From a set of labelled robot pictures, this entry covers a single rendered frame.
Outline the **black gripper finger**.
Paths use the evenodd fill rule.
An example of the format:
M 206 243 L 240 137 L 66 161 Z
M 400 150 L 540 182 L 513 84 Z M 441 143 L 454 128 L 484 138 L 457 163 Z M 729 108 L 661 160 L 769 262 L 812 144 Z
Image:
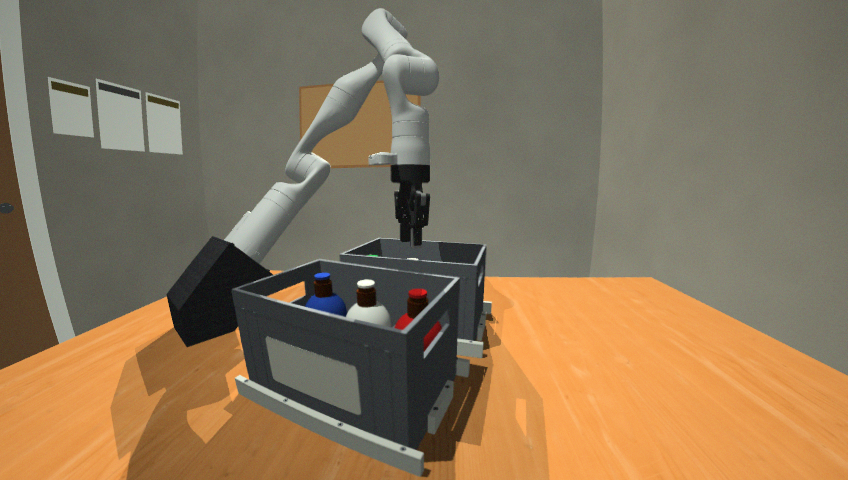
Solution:
M 400 223 L 400 241 L 401 242 L 409 242 L 410 241 L 410 229 L 411 228 L 410 228 L 409 218 L 406 216 L 405 210 L 403 210 L 403 208 L 402 208 L 402 203 L 403 203 L 402 193 L 403 192 L 399 192 L 399 191 L 394 192 L 395 217 L 396 217 L 396 219 L 398 219 L 398 222 Z
M 413 249 L 422 247 L 422 228 L 428 226 L 430 194 L 416 190 L 414 200 L 414 211 L 410 210 L 408 194 L 402 193 L 406 216 L 410 222 L 410 247 Z M 424 215 L 424 219 L 423 219 Z M 414 218 L 413 218 L 414 217 Z M 419 218 L 419 220 L 418 220 Z M 422 220 L 423 219 L 423 220 Z

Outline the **dark grey plastic crate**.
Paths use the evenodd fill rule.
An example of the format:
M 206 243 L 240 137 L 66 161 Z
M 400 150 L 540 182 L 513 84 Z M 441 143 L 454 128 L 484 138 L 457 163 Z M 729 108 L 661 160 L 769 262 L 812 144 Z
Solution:
M 483 312 L 486 246 L 422 240 L 422 247 L 413 249 L 410 241 L 377 238 L 366 243 L 353 264 L 459 277 L 457 339 L 476 341 Z
M 357 283 L 374 281 L 391 327 L 305 307 L 318 273 L 330 274 L 332 292 L 347 313 L 357 303 Z M 267 297 L 301 282 L 305 295 L 291 302 Z M 405 329 L 396 329 L 412 289 L 427 291 L 428 306 Z M 447 380 L 456 377 L 459 292 L 459 277 L 322 259 L 271 275 L 239 332 L 249 380 L 417 450 L 428 414 Z M 424 337 L 438 320 L 442 329 L 424 351 Z

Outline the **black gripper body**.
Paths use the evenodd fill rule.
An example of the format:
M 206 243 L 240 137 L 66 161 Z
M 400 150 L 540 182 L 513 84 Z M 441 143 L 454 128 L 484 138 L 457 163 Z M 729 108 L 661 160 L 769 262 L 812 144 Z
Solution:
M 423 193 L 422 183 L 430 181 L 430 165 L 391 165 L 391 181 L 400 183 L 399 192 L 408 194 L 410 210 L 414 211 L 416 190 Z

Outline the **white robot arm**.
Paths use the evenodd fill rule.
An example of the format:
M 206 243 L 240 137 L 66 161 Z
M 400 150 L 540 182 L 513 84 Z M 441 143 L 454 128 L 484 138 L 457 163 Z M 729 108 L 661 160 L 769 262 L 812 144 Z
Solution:
M 259 264 L 329 176 L 330 164 L 312 150 L 325 136 L 354 120 L 382 73 L 392 114 L 391 153 L 370 155 L 369 165 L 430 165 L 429 113 L 406 95 L 433 93 L 439 83 L 437 65 L 410 45 L 407 30 L 385 9 L 376 9 L 366 18 L 362 35 L 378 55 L 334 83 L 287 162 L 285 173 L 298 184 L 276 183 L 225 238 Z

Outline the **red bottle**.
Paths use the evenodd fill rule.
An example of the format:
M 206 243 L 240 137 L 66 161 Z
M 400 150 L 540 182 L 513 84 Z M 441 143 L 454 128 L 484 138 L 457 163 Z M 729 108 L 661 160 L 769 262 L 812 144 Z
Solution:
M 427 291 L 424 289 L 410 290 L 409 298 L 407 299 L 408 313 L 404 314 L 397 321 L 394 328 L 403 330 L 407 325 L 409 325 L 428 306 L 428 298 L 426 298 L 426 296 Z M 424 337 L 424 351 L 428 348 L 441 329 L 442 327 L 438 321 Z

